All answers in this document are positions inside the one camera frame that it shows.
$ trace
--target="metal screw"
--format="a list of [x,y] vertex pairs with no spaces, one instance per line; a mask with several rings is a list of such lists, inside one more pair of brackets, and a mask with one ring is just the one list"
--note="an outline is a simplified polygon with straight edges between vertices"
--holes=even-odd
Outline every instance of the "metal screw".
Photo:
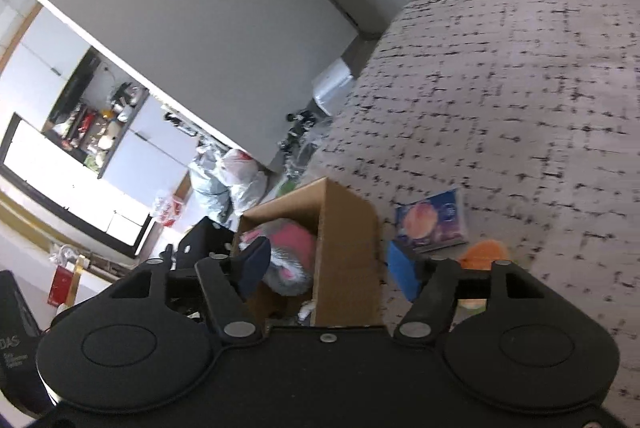
[[255,325],[249,322],[232,322],[225,326],[225,334],[232,338],[247,338],[255,332]]
[[320,341],[323,343],[335,343],[336,341],[338,341],[338,336],[328,333],[323,334],[322,336],[320,336]]
[[408,322],[400,325],[400,334],[407,338],[426,338],[431,334],[431,327],[422,322]]

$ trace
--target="product box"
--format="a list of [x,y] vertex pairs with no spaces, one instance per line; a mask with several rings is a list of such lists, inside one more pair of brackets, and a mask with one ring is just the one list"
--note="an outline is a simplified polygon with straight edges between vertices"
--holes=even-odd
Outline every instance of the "product box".
[[380,325],[378,218],[372,205],[324,178],[244,212],[234,240],[264,222],[290,218],[318,236],[314,286],[302,296],[284,297],[264,283],[247,300],[258,321],[294,315],[313,299],[311,325],[349,327]]
[[467,242],[462,192],[452,188],[397,208],[396,241],[416,254]]

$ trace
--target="cardboard box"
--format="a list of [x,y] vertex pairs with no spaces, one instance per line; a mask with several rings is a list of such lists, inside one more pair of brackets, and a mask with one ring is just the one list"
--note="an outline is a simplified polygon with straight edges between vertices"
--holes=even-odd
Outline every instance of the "cardboard box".
[[247,301],[256,318],[296,314],[313,298],[313,326],[380,325],[378,218],[372,205],[327,178],[317,180],[245,212],[234,252],[242,233],[276,218],[295,220],[318,236],[314,287],[304,296],[284,297],[261,283]]

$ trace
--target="blue box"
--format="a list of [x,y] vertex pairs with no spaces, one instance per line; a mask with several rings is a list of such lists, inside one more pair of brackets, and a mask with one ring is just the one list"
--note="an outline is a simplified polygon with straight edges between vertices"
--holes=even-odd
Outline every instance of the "blue box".
[[423,254],[468,241],[459,188],[396,208],[396,241]]

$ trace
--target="circular pad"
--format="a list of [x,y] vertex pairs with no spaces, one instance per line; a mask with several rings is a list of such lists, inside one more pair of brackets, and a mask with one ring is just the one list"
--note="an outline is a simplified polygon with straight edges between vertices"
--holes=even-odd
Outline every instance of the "circular pad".
[[101,366],[128,366],[148,358],[157,344],[155,334],[147,329],[110,325],[89,334],[82,344],[82,353]]
[[460,323],[446,339],[444,357],[467,389],[488,403],[540,413],[601,397],[618,368],[615,343],[590,319],[545,317],[525,307],[488,310]]
[[42,381],[82,410],[130,413],[185,392],[212,360],[203,325],[152,299],[97,297],[38,347]]
[[525,325],[506,331],[500,348],[515,363],[544,367],[567,360],[574,351],[574,342],[555,327]]

